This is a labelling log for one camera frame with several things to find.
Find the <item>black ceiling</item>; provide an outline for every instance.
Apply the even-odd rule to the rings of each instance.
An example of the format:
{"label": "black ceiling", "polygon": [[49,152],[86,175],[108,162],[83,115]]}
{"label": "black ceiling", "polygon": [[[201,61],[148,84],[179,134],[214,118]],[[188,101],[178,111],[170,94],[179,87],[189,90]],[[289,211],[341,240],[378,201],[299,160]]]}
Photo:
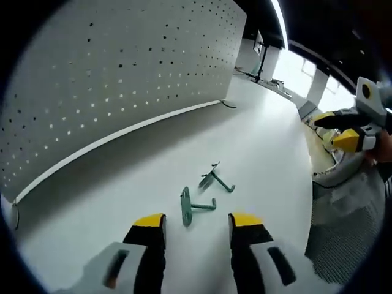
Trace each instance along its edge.
{"label": "black ceiling", "polygon": [[[259,29],[270,45],[283,46],[271,0],[235,1],[247,13],[244,37],[254,39],[254,33]],[[359,76],[380,80],[379,59],[375,57],[369,39],[363,37],[363,26],[358,25],[360,15],[356,5],[361,1],[357,0],[354,6],[345,0],[278,1],[290,51],[316,63],[351,92],[354,92]]]}

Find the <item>cable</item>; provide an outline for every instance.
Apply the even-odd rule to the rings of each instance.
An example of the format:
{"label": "cable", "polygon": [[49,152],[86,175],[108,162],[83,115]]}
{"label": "cable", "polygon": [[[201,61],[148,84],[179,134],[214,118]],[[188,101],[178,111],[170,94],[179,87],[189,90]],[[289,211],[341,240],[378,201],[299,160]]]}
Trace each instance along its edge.
{"label": "cable", "polygon": [[220,101],[222,102],[223,105],[225,105],[225,106],[228,107],[228,108],[231,108],[231,109],[236,109],[236,108],[237,108],[237,106],[230,106],[230,105],[227,105],[223,100],[220,100]]}
{"label": "cable", "polygon": [[16,201],[13,203],[12,206],[14,206],[17,209],[17,224],[15,225],[15,228],[14,228],[14,230],[16,231],[19,228],[19,219],[20,219],[19,208],[18,208]]}

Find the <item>gray mesh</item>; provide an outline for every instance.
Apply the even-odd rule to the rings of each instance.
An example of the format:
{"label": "gray mesh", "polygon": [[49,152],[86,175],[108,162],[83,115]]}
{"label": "gray mesh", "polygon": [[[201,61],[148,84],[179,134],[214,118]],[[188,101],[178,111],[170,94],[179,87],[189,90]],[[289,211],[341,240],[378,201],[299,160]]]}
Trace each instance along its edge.
{"label": "gray mesh", "polygon": [[314,198],[306,256],[321,278],[344,284],[380,230],[385,185],[375,169],[367,169],[339,187],[315,185]]}

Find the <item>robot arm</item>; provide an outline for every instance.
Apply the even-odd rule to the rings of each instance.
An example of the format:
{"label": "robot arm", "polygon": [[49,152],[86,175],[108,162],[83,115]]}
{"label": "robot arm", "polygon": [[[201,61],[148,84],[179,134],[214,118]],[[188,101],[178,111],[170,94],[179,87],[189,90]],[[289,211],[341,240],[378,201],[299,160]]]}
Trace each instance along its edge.
{"label": "robot arm", "polygon": [[331,144],[346,152],[372,150],[380,141],[385,128],[387,111],[391,102],[391,87],[376,84],[360,77],[356,86],[355,106],[324,113],[314,124],[325,129],[339,129],[341,134]]}
{"label": "robot arm", "polygon": [[164,278],[166,215],[136,221],[123,243],[112,243],[85,266],[83,277],[58,294],[160,293]]}
{"label": "robot arm", "polygon": [[339,285],[319,278],[302,253],[274,241],[261,219],[238,213],[228,218],[232,270],[239,294],[337,293]]}

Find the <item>perforated white panel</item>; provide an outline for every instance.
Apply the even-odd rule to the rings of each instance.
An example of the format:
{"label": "perforated white panel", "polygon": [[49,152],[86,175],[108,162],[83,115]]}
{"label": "perforated white panel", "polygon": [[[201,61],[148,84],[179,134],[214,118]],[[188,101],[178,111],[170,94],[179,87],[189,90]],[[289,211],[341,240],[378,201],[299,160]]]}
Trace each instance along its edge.
{"label": "perforated white panel", "polygon": [[245,20],[232,0],[68,2],[33,38],[7,88],[3,193],[15,198],[117,130],[224,99]]}

